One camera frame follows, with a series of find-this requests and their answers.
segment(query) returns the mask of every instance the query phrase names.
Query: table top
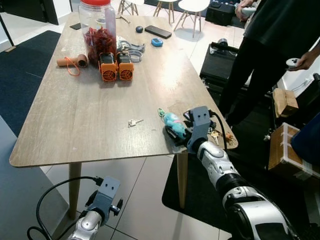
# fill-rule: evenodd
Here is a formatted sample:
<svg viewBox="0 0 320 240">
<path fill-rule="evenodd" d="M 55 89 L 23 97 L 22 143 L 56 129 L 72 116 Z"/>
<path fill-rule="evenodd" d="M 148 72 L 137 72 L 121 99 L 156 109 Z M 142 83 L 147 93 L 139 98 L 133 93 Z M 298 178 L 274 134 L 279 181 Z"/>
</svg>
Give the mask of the table top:
<svg viewBox="0 0 320 240">
<path fill-rule="evenodd" d="M 188 109 L 204 105 L 220 114 L 174 33 L 157 48 L 151 45 L 154 35 L 135 32 L 138 25 L 172 32 L 168 20 L 126 18 L 131 24 L 116 20 L 117 35 L 132 44 L 145 43 L 142 62 L 134 64 L 132 81 L 103 82 L 98 69 L 91 65 L 81 68 L 80 76 L 57 67 L 59 58 L 86 53 L 82 30 L 69 27 L 78 23 L 79 17 L 70 14 L 10 156 L 11 165 L 31 167 L 180 153 L 183 148 L 175 147 L 166 134 L 158 108 L 181 119 Z M 128 128 L 131 119 L 143 122 Z M 234 138 L 229 148 L 237 146 Z"/>
</svg>

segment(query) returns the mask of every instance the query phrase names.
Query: blue plush toy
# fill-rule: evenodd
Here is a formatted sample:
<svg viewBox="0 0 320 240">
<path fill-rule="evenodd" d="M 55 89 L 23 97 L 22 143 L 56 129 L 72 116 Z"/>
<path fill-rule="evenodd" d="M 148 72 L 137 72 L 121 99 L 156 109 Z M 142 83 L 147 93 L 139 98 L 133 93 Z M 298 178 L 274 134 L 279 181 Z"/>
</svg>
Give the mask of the blue plush toy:
<svg viewBox="0 0 320 240">
<path fill-rule="evenodd" d="M 174 113 L 168 112 L 163 118 L 164 124 L 170 127 L 182 140 L 185 140 L 185 126 L 181 123 L 180 119 Z"/>
</svg>

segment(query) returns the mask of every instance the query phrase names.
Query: wooden box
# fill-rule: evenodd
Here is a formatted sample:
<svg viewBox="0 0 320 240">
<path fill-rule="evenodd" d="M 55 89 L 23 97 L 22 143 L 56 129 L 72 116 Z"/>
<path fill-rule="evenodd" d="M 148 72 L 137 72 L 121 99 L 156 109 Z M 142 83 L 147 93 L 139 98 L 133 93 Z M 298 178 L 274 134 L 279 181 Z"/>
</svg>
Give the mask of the wooden box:
<svg viewBox="0 0 320 240">
<path fill-rule="evenodd" d="M 298 103 L 293 91 L 276 88 L 273 90 L 275 115 L 286 118 L 298 110 Z"/>
<path fill-rule="evenodd" d="M 291 138 L 298 131 L 284 122 L 272 133 L 268 169 L 296 184 L 319 189 L 319 167 L 301 159 L 291 147 Z"/>
</svg>

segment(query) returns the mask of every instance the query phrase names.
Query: orange device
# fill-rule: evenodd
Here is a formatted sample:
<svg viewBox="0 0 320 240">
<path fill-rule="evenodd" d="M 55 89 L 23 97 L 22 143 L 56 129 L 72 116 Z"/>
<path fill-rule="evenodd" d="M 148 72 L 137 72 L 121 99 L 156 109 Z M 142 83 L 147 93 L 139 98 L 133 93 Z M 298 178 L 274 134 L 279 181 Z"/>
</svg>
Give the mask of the orange device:
<svg viewBox="0 0 320 240">
<path fill-rule="evenodd" d="M 119 78 L 124 81 L 132 80 L 134 75 L 134 64 L 128 52 L 119 52 L 116 55 Z"/>
<path fill-rule="evenodd" d="M 103 52 L 99 56 L 99 70 L 104 82 L 115 81 L 117 78 L 117 64 L 112 52 Z"/>
</svg>

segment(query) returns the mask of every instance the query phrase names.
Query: smartphone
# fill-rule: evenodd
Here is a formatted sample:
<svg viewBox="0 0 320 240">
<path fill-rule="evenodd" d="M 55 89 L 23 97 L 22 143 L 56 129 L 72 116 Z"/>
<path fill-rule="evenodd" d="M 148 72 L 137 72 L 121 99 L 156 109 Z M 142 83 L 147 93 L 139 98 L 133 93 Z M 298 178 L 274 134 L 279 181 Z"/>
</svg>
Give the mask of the smartphone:
<svg viewBox="0 0 320 240">
<path fill-rule="evenodd" d="M 70 28 L 74 29 L 74 30 L 78 30 L 78 29 L 81 29 L 81 23 L 77 23 L 75 25 L 71 25 Z"/>
<path fill-rule="evenodd" d="M 148 33 L 154 34 L 158 37 L 164 38 L 164 39 L 168 39 L 171 37 L 172 33 L 166 30 L 163 30 L 161 28 L 158 28 L 156 26 L 147 26 L 144 28 L 144 30 Z"/>
</svg>

